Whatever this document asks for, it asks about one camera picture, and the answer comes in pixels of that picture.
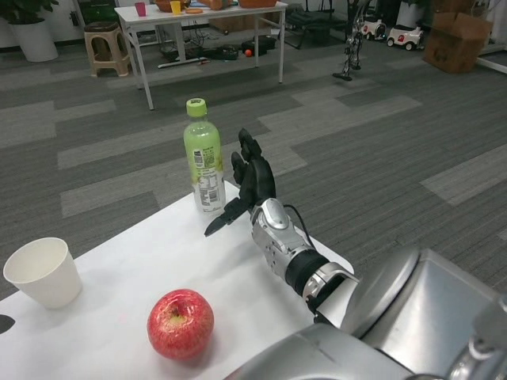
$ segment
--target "cup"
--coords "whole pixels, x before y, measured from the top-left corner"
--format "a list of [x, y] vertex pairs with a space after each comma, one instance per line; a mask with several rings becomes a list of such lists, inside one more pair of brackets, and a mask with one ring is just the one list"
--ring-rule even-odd
[[48, 309], [65, 306], [82, 288], [69, 247], [57, 237], [23, 245], [7, 260], [3, 276]]
[[178, 0], [172, 1], [171, 10], [173, 11], [174, 16], [181, 14], [181, 3]]
[[135, 10], [137, 11], [137, 15], [139, 17], [146, 16], [146, 4], [144, 2], [137, 2], [135, 5]]

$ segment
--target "apple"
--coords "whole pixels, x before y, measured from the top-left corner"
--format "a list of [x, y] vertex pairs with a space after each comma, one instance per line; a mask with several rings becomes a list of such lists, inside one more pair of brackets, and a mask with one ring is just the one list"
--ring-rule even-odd
[[148, 318], [148, 337], [160, 355], [190, 359], [208, 344], [215, 318], [202, 295], [189, 289], [171, 291], [155, 304]]

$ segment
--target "toy car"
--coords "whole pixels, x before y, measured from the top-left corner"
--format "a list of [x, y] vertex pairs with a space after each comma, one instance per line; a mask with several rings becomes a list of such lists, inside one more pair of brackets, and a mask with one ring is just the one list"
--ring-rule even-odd
[[387, 38], [387, 46], [400, 45], [406, 50], [423, 49], [424, 33], [421, 27], [408, 28], [403, 25], [396, 25], [391, 29]]
[[385, 41], [387, 38], [386, 25], [381, 19], [367, 17], [361, 30], [367, 40]]

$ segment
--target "green bottle cap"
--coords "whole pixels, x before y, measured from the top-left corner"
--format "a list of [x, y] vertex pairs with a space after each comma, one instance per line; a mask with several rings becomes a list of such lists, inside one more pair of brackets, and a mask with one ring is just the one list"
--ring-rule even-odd
[[202, 117], [208, 113], [208, 107], [206, 107], [206, 101], [204, 99], [190, 99], [187, 101], [187, 114], [190, 117]]

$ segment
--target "stool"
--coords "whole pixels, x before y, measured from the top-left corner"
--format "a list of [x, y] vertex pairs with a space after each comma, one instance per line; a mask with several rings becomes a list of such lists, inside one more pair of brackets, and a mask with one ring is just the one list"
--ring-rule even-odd
[[85, 26], [85, 43], [92, 76], [99, 69], [114, 69], [119, 76], [128, 75], [130, 57], [117, 22], [97, 21]]

